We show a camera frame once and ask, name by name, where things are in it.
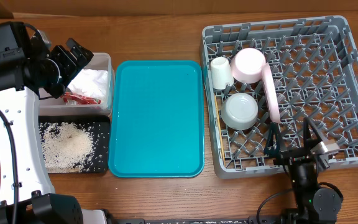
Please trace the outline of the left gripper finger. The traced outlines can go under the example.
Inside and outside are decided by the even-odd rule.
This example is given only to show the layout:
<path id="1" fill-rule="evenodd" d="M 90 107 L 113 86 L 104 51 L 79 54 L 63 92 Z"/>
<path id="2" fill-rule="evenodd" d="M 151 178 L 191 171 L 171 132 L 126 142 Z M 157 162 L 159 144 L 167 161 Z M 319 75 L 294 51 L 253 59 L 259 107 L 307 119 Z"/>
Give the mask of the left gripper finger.
<path id="1" fill-rule="evenodd" d="M 82 47 L 72 38 L 67 40 L 66 45 L 70 49 L 71 54 L 74 56 L 76 66 L 79 70 L 82 70 L 85 66 L 87 66 L 87 64 L 89 64 L 94 57 L 92 51 Z"/>
<path id="2" fill-rule="evenodd" d="M 58 82 L 67 87 L 78 74 L 76 58 L 62 45 L 57 45 L 51 51 L 51 59 L 58 65 L 60 71 Z"/>

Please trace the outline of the white napkin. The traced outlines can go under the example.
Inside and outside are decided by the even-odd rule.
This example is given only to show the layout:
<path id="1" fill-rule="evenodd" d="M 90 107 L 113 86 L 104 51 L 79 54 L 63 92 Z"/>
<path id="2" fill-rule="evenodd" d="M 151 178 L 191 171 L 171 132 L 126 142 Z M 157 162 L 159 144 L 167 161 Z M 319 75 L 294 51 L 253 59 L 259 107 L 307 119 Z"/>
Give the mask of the white napkin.
<path id="1" fill-rule="evenodd" d="M 68 89 L 81 96 L 105 101 L 108 90 L 107 70 L 82 69 L 70 82 Z"/>

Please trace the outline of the red snack wrapper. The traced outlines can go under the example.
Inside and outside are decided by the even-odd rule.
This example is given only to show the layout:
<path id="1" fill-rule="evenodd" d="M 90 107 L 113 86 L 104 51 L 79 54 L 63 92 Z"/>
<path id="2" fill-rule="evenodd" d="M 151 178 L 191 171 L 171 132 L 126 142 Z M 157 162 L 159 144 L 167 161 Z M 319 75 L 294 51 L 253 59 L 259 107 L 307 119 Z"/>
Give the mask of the red snack wrapper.
<path id="1" fill-rule="evenodd" d="M 67 105 L 97 105 L 101 100 L 82 96 L 76 93 L 66 92 L 60 97 Z"/>

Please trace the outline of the pink plate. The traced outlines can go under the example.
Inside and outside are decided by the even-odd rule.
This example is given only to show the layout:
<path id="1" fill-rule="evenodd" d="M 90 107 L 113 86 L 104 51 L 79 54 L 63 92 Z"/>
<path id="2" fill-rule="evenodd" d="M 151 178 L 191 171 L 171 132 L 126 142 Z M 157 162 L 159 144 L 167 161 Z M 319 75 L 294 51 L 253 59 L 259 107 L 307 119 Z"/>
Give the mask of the pink plate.
<path id="1" fill-rule="evenodd" d="M 268 63 L 262 65 L 262 83 L 264 86 L 264 93 L 267 100 L 268 112 L 272 122 L 281 123 L 280 111 L 278 107 L 277 94 L 273 81 L 272 71 Z"/>

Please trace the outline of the grey bowl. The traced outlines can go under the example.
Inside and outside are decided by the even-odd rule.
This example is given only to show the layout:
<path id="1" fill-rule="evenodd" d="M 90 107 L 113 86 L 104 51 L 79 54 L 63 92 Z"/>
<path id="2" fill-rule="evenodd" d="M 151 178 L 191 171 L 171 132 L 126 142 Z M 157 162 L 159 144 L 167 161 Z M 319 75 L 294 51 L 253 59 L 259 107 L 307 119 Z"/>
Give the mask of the grey bowl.
<path id="1" fill-rule="evenodd" d="M 221 108 L 221 117 L 224 123 L 235 130 L 246 130 L 253 127 L 257 116 L 257 102 L 247 93 L 231 95 Z"/>

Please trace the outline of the wooden chopstick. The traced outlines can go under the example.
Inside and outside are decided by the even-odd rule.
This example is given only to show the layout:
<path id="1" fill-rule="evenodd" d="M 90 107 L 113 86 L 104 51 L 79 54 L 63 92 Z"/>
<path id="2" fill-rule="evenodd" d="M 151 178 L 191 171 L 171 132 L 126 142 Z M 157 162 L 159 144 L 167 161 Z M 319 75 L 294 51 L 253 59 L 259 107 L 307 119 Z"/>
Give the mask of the wooden chopstick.
<path id="1" fill-rule="evenodd" d="M 221 123 L 220 123 L 220 116 L 219 116 L 219 108 L 218 108 L 216 95 L 214 95 L 214 103 L 215 103 L 215 107 L 216 107 L 217 126 L 218 126 L 218 134 L 219 134 L 221 159 L 223 161 L 223 167 L 226 167 L 225 154 L 224 154 L 224 148 L 223 148 L 222 130 L 221 130 Z"/>

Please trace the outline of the white cup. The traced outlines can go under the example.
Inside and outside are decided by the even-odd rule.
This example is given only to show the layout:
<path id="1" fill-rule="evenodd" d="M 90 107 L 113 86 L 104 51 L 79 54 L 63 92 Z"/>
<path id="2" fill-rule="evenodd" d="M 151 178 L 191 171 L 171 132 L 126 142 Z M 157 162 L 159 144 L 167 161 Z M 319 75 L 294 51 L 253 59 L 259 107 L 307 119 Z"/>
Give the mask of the white cup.
<path id="1" fill-rule="evenodd" d="M 229 60 L 225 57 L 217 57 L 210 63 L 213 88 L 224 90 L 234 84 Z"/>

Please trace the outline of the pink bowl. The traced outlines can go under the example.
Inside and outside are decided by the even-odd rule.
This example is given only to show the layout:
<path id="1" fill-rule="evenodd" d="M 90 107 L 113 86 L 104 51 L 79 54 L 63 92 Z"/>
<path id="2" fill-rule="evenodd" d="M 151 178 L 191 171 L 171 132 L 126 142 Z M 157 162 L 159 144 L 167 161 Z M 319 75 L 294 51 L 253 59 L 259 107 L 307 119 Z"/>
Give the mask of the pink bowl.
<path id="1" fill-rule="evenodd" d="M 262 77 L 262 66 L 266 64 L 263 53 L 254 48 L 240 50 L 231 60 L 231 74 L 239 82 L 256 83 Z"/>

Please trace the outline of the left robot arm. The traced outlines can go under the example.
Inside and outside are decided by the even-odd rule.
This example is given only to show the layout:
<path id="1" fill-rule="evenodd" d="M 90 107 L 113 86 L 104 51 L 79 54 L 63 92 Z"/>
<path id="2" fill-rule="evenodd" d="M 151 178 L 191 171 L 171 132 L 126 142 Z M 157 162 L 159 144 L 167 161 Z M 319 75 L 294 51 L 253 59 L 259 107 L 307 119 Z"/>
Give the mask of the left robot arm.
<path id="1" fill-rule="evenodd" d="M 73 39 L 52 47 L 31 28 L 0 23 L 0 223 L 113 223 L 107 210 L 55 192 L 40 142 L 40 89 L 62 96 L 93 53 Z"/>

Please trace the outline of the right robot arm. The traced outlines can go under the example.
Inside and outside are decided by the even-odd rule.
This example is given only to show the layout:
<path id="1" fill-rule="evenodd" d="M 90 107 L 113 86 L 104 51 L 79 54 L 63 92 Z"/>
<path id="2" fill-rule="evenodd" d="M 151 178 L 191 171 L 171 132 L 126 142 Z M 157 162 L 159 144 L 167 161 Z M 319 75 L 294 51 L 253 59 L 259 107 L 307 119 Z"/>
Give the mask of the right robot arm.
<path id="1" fill-rule="evenodd" d="M 303 119 L 303 146 L 286 147 L 278 123 L 272 122 L 268 130 L 264 154 L 281 166 L 291 180 L 291 188 L 275 193 L 265 199 L 256 213 L 261 223 L 260 212 L 271 199 L 293 192 L 295 208 L 282 210 L 277 223 L 336 223 L 344 196 L 333 184 L 319 182 L 318 176 L 329 168 L 329 155 L 340 147 L 328 139 L 309 118 Z"/>

